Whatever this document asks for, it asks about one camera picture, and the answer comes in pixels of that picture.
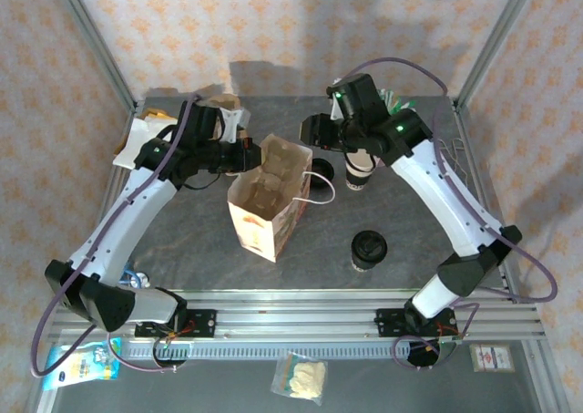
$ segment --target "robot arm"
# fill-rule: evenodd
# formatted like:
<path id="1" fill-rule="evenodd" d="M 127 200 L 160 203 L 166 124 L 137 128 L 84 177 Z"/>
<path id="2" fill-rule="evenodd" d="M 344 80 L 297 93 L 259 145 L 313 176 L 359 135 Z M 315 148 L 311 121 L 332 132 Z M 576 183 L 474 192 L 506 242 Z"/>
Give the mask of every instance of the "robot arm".
<path id="1" fill-rule="evenodd" d="M 179 123 L 187 123 L 184 132 L 158 177 L 138 197 L 128 199 L 130 193 L 148 180 L 168 152 L 170 143 L 162 138 L 144 144 L 122 193 L 87 241 L 67 263 L 53 260 L 46 268 L 45 277 L 56 292 L 85 261 L 89 248 L 106 223 L 111 222 L 119 205 L 128 204 L 108 225 L 97 251 L 63 299 L 63 304 L 71 311 L 108 332 L 127 322 L 152 322 L 173 331 L 185 325 L 186 302 L 183 299 L 160 288 L 136 290 L 119 285 L 124 266 L 154 217 L 187 178 L 199 170 L 239 172 L 261 165 L 261 148 L 253 144 L 252 139 L 230 143 L 213 138 L 218 120 L 224 129 L 222 112 L 218 108 L 194 104 L 188 119 L 184 120 L 185 108 L 186 102 L 179 115 Z"/>
<path id="2" fill-rule="evenodd" d="M 522 235 L 516 226 L 503 228 L 447 163 L 446 174 L 441 173 L 437 160 L 443 158 L 435 156 L 431 130 L 410 109 L 389 116 L 369 75 L 343 79 L 326 93 L 332 98 L 332 117 L 318 114 L 307 118 L 302 123 L 301 140 L 325 150 L 365 149 L 380 158 L 421 197 L 454 248 L 454 254 L 438 267 L 437 274 L 405 305 L 405 321 L 416 332 L 457 299 L 470 295 L 510 252 L 509 247 L 485 232 L 451 190 L 445 176 L 487 226 L 499 230 L 512 243 L 518 243 Z"/>

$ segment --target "wall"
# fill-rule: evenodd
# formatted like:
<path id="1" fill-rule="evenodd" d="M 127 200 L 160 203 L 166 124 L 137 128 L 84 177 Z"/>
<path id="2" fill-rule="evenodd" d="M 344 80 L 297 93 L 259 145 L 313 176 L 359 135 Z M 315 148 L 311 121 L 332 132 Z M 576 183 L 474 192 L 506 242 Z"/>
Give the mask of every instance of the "wall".
<path id="1" fill-rule="evenodd" d="M 60 0 L 0 4 L 0 409 L 19 412 L 43 272 L 95 225 L 127 114 Z"/>
<path id="2" fill-rule="evenodd" d="M 556 276 L 541 317 L 573 411 L 583 406 L 583 2 L 529 0 L 470 103 L 488 197 Z M 542 274 L 519 260 L 524 293 Z"/>
<path id="3" fill-rule="evenodd" d="M 85 0 L 137 98 L 155 88 L 321 95 L 365 60 L 406 57 L 462 87 L 506 0 Z M 438 93 L 404 66 L 401 94 Z"/>

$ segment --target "label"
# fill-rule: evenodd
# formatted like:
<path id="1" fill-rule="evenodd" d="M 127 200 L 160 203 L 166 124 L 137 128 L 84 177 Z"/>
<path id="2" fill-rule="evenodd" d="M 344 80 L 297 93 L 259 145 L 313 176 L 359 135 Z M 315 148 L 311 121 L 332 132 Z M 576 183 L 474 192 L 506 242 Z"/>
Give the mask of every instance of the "label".
<path id="1" fill-rule="evenodd" d="M 476 372 L 514 372 L 510 347 L 503 345 L 470 345 Z"/>

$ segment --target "black cup lid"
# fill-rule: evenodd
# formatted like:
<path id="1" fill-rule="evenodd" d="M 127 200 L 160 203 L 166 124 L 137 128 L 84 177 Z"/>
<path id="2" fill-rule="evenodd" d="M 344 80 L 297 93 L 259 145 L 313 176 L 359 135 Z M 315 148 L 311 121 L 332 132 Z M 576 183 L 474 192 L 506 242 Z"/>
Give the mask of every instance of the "black cup lid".
<path id="1" fill-rule="evenodd" d="M 327 160 L 314 158 L 312 160 L 312 171 L 321 174 L 328 181 L 334 179 L 334 167 Z M 310 186 L 313 188 L 327 188 L 328 184 L 317 176 L 310 177 Z"/>
<path id="2" fill-rule="evenodd" d="M 351 249 L 354 265 L 363 270 L 375 267 L 387 253 L 386 240 L 376 231 L 358 232 L 353 238 Z"/>

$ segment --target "red wire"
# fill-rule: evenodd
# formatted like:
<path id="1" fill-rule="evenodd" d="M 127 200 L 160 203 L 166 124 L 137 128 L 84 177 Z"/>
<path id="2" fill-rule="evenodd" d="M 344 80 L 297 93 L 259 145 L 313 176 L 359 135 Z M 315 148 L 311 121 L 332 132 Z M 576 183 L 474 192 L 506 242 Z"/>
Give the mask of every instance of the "red wire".
<path id="1" fill-rule="evenodd" d="M 179 334 L 189 333 L 191 331 L 194 331 L 194 328 L 196 328 L 196 325 L 194 324 L 194 320 L 190 320 L 189 321 L 189 324 L 187 325 L 187 327 L 184 328 L 182 331 L 180 331 Z"/>
<path id="2" fill-rule="evenodd" d="M 440 337 L 443 335 L 444 330 L 450 331 L 452 333 L 455 333 L 457 336 L 460 336 L 459 331 L 457 331 L 455 328 L 452 328 L 451 326 L 443 326 L 439 322 L 437 322 L 437 327 L 439 328 Z"/>

